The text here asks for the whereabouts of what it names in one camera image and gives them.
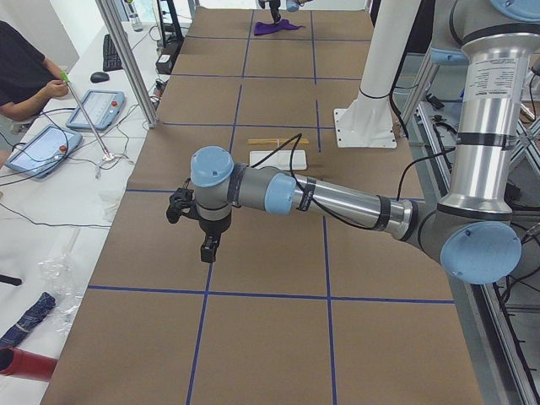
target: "black mouse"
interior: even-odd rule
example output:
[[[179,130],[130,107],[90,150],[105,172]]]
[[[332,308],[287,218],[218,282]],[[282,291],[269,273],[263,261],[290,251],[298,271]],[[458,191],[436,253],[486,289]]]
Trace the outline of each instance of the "black mouse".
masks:
[[[107,80],[109,80],[109,74],[105,72],[94,72],[90,76],[90,82],[92,83],[106,82]]]

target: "black t-shirt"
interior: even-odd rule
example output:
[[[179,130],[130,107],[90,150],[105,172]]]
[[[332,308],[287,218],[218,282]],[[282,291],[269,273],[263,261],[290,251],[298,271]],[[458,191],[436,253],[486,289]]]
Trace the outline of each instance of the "black t-shirt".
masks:
[[[44,60],[16,29],[0,21],[0,105],[27,100],[55,79]]]

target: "keyboard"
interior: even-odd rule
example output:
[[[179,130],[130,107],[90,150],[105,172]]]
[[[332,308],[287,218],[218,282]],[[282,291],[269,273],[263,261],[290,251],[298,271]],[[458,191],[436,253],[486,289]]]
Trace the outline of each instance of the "keyboard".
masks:
[[[122,69],[122,60],[116,51],[115,44],[112,43],[111,36],[105,34],[103,37],[103,71]]]

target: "person's hand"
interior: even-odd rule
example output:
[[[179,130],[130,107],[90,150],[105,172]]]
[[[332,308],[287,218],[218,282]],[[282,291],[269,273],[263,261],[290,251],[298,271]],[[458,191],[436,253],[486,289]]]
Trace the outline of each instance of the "person's hand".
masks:
[[[45,86],[45,92],[49,97],[63,97],[68,93],[68,85],[62,80],[51,80]]]

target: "white table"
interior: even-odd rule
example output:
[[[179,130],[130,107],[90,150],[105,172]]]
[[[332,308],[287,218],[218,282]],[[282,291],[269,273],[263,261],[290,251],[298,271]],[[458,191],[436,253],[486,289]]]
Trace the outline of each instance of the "white table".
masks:
[[[135,33],[126,24],[130,44],[135,46],[133,53],[143,75],[148,90],[152,89],[159,75],[155,71],[158,57],[155,42],[149,35],[150,26]],[[127,76],[123,70],[109,72],[107,82],[92,84],[90,74],[102,69],[102,44],[105,27],[96,36],[89,49],[80,57],[69,73],[69,78],[78,96],[82,97],[87,89],[121,90],[126,94],[126,104],[118,123],[136,105]],[[51,100],[45,111],[56,108],[75,107],[73,97]],[[70,111],[51,113],[49,117],[63,127]],[[38,118],[24,136],[26,142],[35,136],[50,121],[42,116]],[[148,125],[139,107],[134,107],[129,117],[120,125],[120,129],[129,137],[126,153],[135,162],[143,146]],[[72,154],[75,159],[87,159],[98,164],[103,152],[92,132],[83,133],[83,147]],[[111,130],[103,141],[115,154],[121,154],[127,138],[119,129]],[[3,167],[0,170],[0,191],[4,196],[0,203],[18,211],[36,222],[48,224],[101,224],[111,225],[117,204],[126,188],[127,178],[132,173],[133,163],[121,159],[110,170],[102,170],[96,179],[96,168],[90,162],[66,160],[52,174],[43,180],[28,179],[16,184],[1,186],[10,181],[24,179],[24,175]],[[14,287],[0,283],[0,336],[4,334],[40,297],[44,291],[59,289],[62,282],[71,278],[75,292],[81,295],[88,285],[95,264],[105,243],[108,229],[78,227],[38,226],[27,219],[10,213],[0,207],[0,274],[22,278],[23,284]],[[40,262],[53,260],[63,263],[62,276],[55,281],[46,280],[42,274]],[[67,297],[20,345],[19,348],[45,356],[58,358],[68,335],[64,326],[74,316],[66,316],[60,309],[66,309],[80,299]],[[0,376],[0,403],[2,405],[39,404],[47,384],[13,377]]]

